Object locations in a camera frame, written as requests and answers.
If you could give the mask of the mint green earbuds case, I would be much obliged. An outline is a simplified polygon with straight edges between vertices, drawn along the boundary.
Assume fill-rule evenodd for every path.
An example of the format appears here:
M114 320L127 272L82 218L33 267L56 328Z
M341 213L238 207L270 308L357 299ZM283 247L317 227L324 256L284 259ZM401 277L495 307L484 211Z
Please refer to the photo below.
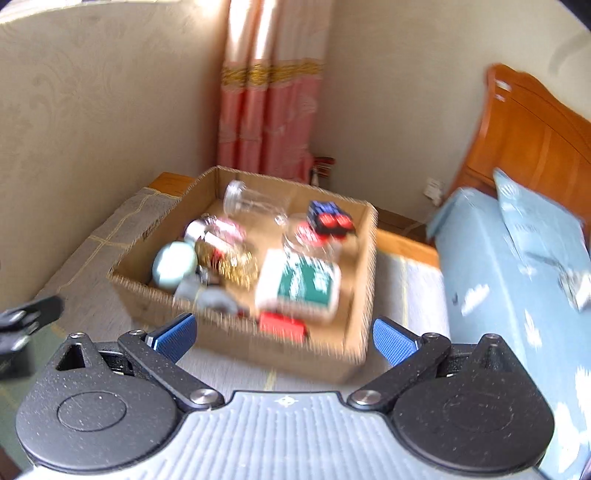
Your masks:
M197 269L194 247L183 241L164 245L152 262L152 281L161 290L174 291L183 278Z

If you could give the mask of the blue bed sheet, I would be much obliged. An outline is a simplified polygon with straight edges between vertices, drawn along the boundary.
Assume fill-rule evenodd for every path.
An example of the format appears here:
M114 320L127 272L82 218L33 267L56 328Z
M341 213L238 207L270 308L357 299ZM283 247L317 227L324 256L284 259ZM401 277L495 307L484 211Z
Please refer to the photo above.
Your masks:
M499 202L461 188L427 228L443 272L451 338L501 335L543 393L555 431L541 469L590 476L590 312L574 309L551 265L519 255Z

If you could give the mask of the patterned table blanket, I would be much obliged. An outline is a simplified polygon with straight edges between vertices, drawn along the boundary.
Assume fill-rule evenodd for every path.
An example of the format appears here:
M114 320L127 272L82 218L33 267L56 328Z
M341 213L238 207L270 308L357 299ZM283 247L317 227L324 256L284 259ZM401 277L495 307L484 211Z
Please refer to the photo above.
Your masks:
M60 320L33 337L34 359L45 364L70 332L93 340L114 340L135 327L106 278L111 265L148 223L172 205L191 184L190 177L162 174L115 211L57 272L45 293L65 300ZM416 332L449 331L439 257L425 242L423 225L381 210L374 314L385 315ZM225 395L232 390L332 390L334 384L307 380L272 368L233 360L195 347L180 362Z

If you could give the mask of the red toy train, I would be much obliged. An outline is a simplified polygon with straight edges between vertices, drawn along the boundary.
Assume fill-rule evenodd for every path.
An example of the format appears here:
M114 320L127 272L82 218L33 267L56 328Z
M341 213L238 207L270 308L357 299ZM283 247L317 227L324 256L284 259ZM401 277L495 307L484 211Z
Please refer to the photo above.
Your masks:
M295 343L304 343L307 337L307 326L304 322L273 312L263 312L259 315L259 330Z

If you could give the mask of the blue pillow near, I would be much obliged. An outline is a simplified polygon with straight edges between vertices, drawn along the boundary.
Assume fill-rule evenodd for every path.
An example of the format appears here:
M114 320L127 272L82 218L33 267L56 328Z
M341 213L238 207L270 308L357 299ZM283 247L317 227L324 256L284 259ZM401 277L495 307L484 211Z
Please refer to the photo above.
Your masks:
M582 221L561 204L536 193L503 170L493 172L501 216L511 239L519 271L533 277L588 272L590 257Z

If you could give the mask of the clear jar with gold capsules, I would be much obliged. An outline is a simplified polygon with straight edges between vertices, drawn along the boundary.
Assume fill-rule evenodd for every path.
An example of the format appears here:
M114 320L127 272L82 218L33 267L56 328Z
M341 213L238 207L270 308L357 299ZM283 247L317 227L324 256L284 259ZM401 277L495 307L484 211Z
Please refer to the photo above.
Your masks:
M194 247L201 267L245 290L256 284L259 263L238 223L205 215L187 225L184 241Z

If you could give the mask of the open cardboard box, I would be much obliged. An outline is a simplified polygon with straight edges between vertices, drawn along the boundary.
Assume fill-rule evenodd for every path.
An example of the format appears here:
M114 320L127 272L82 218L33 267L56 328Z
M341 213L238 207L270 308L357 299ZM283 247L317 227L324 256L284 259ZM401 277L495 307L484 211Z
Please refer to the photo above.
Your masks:
M222 314L190 300L176 300L155 285L152 264L156 254L166 244L179 239L190 221L204 213L221 215L224 191L233 180L286 200L293 212L304 211L312 200L321 200L334 202L353 217L356 238L346 242L338 261L341 286L337 312L326 324L305 320L308 335L304 340L266 332L256 324L256 283L267 250L280 248L283 233L272 218L259 214L238 217L252 246L249 263L244 263L240 255L224 257L209 247L201 250L208 260L221 266L226 291L249 308L248 317ZM213 167L195 179L183 198L135 240L107 277L129 316L139 323L162 326L178 314L191 311L198 321L197 344L201 348L308 379L342 384L367 361L374 304L377 220L377 210L365 201L303 183Z

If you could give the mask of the large white plastic bottle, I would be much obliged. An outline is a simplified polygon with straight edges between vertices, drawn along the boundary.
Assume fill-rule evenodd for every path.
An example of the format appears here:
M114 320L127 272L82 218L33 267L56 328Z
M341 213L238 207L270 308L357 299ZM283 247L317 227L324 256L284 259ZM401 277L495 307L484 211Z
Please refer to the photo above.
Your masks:
M259 311L329 323L339 306L342 272L335 262L283 249L269 249L254 293Z

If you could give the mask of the clear round box red label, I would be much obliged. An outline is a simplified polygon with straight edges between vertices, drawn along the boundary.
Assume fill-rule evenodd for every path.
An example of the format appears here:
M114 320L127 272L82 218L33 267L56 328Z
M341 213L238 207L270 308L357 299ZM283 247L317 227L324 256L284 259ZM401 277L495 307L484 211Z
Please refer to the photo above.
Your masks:
M302 213L287 218L281 243L286 251L335 263L339 262L342 251L341 241L315 232L307 215Z

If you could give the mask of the empty clear plastic jar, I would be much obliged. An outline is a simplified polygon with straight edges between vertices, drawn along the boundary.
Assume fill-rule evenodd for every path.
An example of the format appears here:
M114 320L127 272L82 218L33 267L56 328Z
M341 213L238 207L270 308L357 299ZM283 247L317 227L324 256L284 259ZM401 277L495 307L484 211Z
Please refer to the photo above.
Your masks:
M232 180L225 188L222 208L226 216L256 214L270 217L279 226L287 224L287 207L281 199L260 193L241 180Z

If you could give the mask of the wooden bed headboard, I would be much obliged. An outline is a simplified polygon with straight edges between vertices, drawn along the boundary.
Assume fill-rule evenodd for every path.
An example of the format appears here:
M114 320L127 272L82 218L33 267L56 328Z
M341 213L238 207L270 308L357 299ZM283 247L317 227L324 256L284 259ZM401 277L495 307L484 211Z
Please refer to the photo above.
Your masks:
M480 125L449 192L472 187L494 197L497 168L578 216L590 238L590 122L504 64L486 71Z

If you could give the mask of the pink floral curtain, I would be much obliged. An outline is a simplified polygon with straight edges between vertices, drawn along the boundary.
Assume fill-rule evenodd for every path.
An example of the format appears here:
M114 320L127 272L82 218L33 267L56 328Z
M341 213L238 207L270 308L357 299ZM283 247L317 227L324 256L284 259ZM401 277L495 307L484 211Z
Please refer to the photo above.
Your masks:
M232 1L217 162L307 183L332 2Z

